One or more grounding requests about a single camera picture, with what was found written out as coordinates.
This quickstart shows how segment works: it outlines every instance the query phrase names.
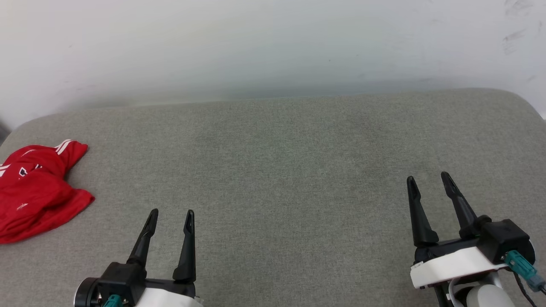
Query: gray couch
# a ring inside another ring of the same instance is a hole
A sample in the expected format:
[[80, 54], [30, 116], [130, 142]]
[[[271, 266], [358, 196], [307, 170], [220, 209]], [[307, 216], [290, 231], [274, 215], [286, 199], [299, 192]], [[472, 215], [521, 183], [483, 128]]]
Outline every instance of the gray couch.
[[[67, 180], [96, 200], [58, 229], [0, 246], [1, 306], [71, 306], [83, 278], [126, 260], [153, 208], [148, 276], [170, 278], [193, 209], [206, 306], [436, 306], [409, 277], [406, 178], [433, 229], [452, 239], [442, 170], [478, 215], [528, 232], [546, 275], [546, 125], [509, 92], [83, 110], [22, 125], [0, 160], [65, 139], [89, 145]], [[511, 274], [501, 278], [527, 306]]]

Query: couch cushion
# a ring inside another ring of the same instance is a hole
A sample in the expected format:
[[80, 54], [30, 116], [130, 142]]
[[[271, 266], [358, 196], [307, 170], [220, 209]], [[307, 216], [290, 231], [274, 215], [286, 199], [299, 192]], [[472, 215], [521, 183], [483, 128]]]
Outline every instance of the couch cushion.
[[[409, 277], [406, 178], [433, 229], [452, 239], [442, 170], [478, 215], [528, 232], [546, 275], [546, 126], [508, 92], [83, 110], [22, 125], [0, 158], [65, 139], [89, 145], [68, 182], [96, 200], [58, 229], [0, 246], [3, 306], [71, 306], [82, 279], [126, 260], [153, 208], [148, 276], [171, 277], [193, 209], [206, 306], [436, 306]], [[501, 277], [526, 305], [511, 274]]]

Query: cable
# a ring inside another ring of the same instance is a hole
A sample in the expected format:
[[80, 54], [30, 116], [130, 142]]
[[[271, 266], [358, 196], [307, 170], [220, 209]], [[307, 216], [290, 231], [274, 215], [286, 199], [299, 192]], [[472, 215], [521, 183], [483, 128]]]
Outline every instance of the cable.
[[512, 271], [518, 273], [527, 282], [529, 289], [533, 292], [540, 291], [546, 285], [546, 280], [538, 274], [537, 269], [518, 251], [509, 251], [504, 255], [503, 260]]
[[515, 277], [515, 281], [518, 283], [519, 289], [523, 293], [523, 296], [529, 301], [531, 306], [537, 307], [537, 305], [535, 305], [531, 297], [529, 297], [529, 294], [527, 294], [527, 292], [525, 291], [525, 288], [523, 288], [523, 284], [521, 283], [521, 279], [519, 279], [518, 273], [514, 272], [514, 277]]

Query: white stripe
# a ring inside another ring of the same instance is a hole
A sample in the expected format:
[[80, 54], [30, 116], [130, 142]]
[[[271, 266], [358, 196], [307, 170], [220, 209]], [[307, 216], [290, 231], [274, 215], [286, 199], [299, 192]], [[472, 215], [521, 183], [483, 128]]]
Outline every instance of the white stripe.
[[58, 149], [57, 154], [58, 154], [58, 155], [62, 154], [63, 151], [64, 151], [64, 150], [66, 149], [66, 147], [68, 146], [68, 144], [70, 144], [70, 142], [72, 142], [72, 141], [70, 140], [70, 141], [64, 143], [64, 145], [63, 145], [61, 148]]
[[62, 143], [60, 143], [59, 145], [55, 146], [54, 148], [56, 148], [57, 150], [59, 150], [59, 148], [61, 148], [61, 146], [65, 143], [65, 142], [68, 142], [70, 140], [64, 140]]
[[36, 149], [30, 149], [29, 151], [23, 153], [23, 154], [21, 155], [21, 157], [24, 156], [24, 155], [26, 155], [26, 154], [28, 154], [28, 153], [31, 152], [31, 151], [34, 151], [34, 150], [36, 150]]

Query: white wall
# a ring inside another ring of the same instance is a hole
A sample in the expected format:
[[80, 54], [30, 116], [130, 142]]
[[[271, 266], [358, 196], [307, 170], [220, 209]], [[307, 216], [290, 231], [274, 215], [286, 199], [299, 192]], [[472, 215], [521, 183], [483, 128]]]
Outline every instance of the white wall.
[[494, 87], [546, 117], [546, 0], [0, 0], [0, 121]]

